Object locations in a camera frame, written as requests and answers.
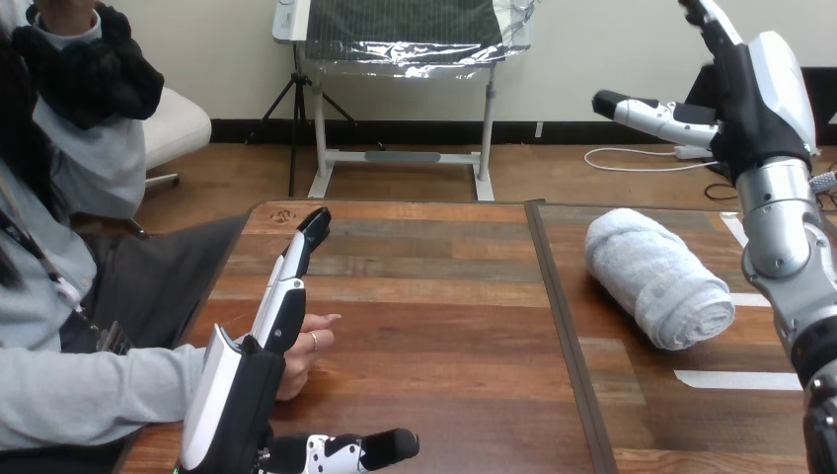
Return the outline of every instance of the black pants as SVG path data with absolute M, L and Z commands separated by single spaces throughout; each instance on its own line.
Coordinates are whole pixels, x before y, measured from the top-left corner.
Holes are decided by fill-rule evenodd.
M 84 302 L 88 314 L 100 327 L 117 321 L 137 347 L 172 348 L 243 225 L 237 216 L 145 240 L 83 235 L 97 266 Z M 80 318 L 67 320 L 60 335 L 62 352 L 95 351 L 96 337 Z M 0 473 L 110 473 L 123 448 L 120 439 L 104 446 L 3 453 Z

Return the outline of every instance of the gray sleeve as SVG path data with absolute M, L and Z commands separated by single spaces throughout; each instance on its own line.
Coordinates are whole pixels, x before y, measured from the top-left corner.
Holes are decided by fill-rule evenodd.
M 41 31 L 55 47 L 102 37 L 101 21 L 78 37 Z M 81 130 L 38 99 L 33 119 L 52 142 L 52 180 L 69 213 L 129 218 L 145 193 L 145 136 L 142 122 L 113 116 Z
M 97 445 L 181 421 L 204 349 L 88 355 L 0 349 L 0 451 Z

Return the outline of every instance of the black baseboard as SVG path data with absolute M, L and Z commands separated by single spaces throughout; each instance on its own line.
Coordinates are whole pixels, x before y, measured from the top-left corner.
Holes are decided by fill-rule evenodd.
M 627 128 L 612 121 L 546 121 L 539 138 L 535 138 L 534 121 L 496 121 L 492 143 L 526 143 L 541 145 L 617 145 L 655 144 L 664 141 Z M 297 130 L 302 145 L 314 144 L 311 120 Z M 252 143 L 288 144 L 292 120 L 271 119 L 260 126 L 258 119 L 212 120 L 212 143 L 244 143 L 255 130 Z M 483 139 L 481 121 L 359 121 L 351 126 L 344 120 L 326 120 L 329 145 L 476 145 Z M 819 145 L 837 145 L 837 124 L 829 124 L 819 137 Z

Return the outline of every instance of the chair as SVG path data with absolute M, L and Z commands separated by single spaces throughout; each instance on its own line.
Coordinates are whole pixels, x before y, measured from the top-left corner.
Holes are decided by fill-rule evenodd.
M 212 123 L 209 116 L 194 102 L 177 92 L 164 88 L 160 105 L 153 116 L 143 122 L 145 132 L 145 169 L 151 170 L 175 158 L 192 153 L 209 143 Z M 145 188 L 180 182 L 177 173 L 145 180 Z M 135 233 L 145 231 L 133 219 L 128 222 Z

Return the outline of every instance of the robotic hand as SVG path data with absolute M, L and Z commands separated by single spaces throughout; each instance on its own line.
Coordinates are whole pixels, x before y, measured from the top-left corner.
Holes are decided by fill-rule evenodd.
M 354 474 L 384 468 L 419 453 L 403 429 L 359 436 L 272 437 L 268 417 L 285 369 L 284 353 L 305 318 L 311 253 L 328 237 L 322 207 L 297 228 L 276 260 L 251 332 L 241 344 L 215 326 L 204 369 L 184 422 L 176 474 Z
M 593 109 L 618 123 L 728 164 L 749 243 L 748 280 L 770 301 L 776 331 L 805 391 L 808 468 L 837 471 L 837 273 L 811 190 L 814 121 L 801 71 L 775 32 L 744 44 L 713 0 L 679 0 L 714 57 L 720 117 L 677 103 L 601 91 Z

